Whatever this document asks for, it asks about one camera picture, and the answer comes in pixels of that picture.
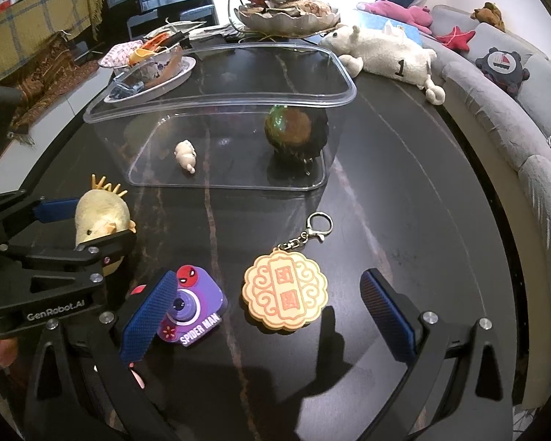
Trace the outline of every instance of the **clear plastic box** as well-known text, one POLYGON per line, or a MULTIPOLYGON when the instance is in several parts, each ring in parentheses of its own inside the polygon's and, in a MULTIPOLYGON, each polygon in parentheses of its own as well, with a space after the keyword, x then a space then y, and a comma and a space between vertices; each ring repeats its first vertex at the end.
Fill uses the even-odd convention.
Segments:
MULTIPOLYGON (((85 122, 94 123, 130 184, 312 190, 326 182, 345 119, 341 106, 357 94, 332 52, 307 44, 247 43, 184 56, 195 60, 191 74, 165 94, 125 107, 105 102, 119 83, 134 83, 140 68, 151 64, 144 61, 86 108, 85 122), (275 150, 266 136, 274 106, 304 113, 310 134, 326 126, 318 156, 303 159, 302 139, 292 158, 275 150), (195 147, 195 174, 174 156, 185 139, 195 147)), ((286 130, 301 133, 300 126, 289 120, 286 130)))

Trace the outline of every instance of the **spider-man mask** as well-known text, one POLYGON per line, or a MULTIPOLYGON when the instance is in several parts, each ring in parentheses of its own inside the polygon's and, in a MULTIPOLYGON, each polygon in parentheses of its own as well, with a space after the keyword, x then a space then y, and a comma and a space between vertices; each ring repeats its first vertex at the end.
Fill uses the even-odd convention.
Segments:
POLYGON ((193 287, 198 282, 198 272, 192 265, 183 265, 176 275, 180 287, 193 287))

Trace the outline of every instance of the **spider-man badge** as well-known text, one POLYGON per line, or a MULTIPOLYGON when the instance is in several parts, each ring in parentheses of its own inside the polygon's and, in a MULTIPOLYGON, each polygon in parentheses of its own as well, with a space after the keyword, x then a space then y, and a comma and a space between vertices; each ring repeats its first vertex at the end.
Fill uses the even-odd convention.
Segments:
POLYGON ((176 273, 181 287, 192 287, 198 282, 198 272, 192 265, 183 265, 176 273))
POLYGON ((200 267, 183 265, 176 272, 176 298, 157 335, 168 343, 188 346, 221 323, 227 299, 208 273, 200 267))

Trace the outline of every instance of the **keychain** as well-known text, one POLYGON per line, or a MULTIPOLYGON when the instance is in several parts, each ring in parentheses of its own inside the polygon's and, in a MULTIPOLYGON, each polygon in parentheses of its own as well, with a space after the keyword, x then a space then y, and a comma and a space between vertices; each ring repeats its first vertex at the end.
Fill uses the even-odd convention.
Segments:
POLYGON ((303 246, 312 237, 322 242, 331 232, 331 217, 315 212, 297 238, 279 244, 269 255, 257 257, 245 272, 242 288, 242 297, 254 319, 270 330, 293 331, 320 317, 328 302, 327 278, 314 260, 290 250, 303 246), (329 229, 314 229, 315 217, 327 219, 329 229))

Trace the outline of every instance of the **yellow crown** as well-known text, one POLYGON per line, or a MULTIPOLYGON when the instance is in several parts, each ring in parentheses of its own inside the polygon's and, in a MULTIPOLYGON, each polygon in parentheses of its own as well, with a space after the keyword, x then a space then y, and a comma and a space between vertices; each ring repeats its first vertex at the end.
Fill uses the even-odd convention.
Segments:
POLYGON ((102 176, 102 178, 100 179, 100 182, 96 184, 96 175, 92 174, 92 189, 107 190, 108 192, 112 192, 113 194, 118 195, 118 197, 122 197, 128 192, 127 190, 124 190, 121 193, 119 193, 120 184, 116 184, 115 188, 112 189, 112 184, 110 182, 104 185, 105 181, 106 181, 106 176, 102 176))

